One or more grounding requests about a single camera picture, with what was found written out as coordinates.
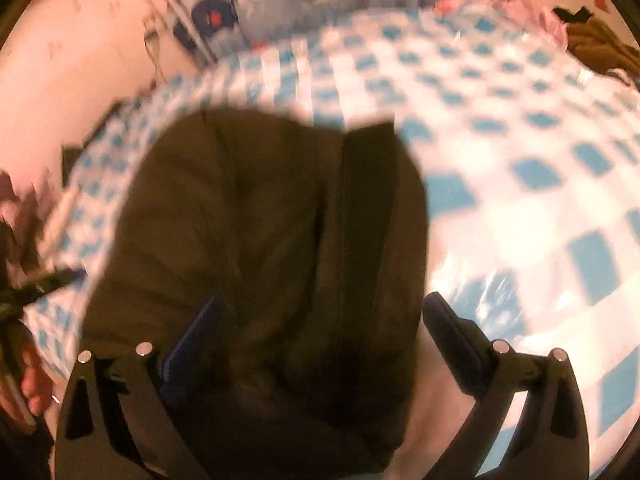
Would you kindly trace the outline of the person's left hand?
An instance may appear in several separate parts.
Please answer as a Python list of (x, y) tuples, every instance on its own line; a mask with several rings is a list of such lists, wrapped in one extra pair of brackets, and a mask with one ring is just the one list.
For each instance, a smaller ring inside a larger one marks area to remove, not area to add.
[(11, 426), (32, 434), (52, 403), (52, 379), (32, 333), (20, 321), (1, 325), (1, 411)]

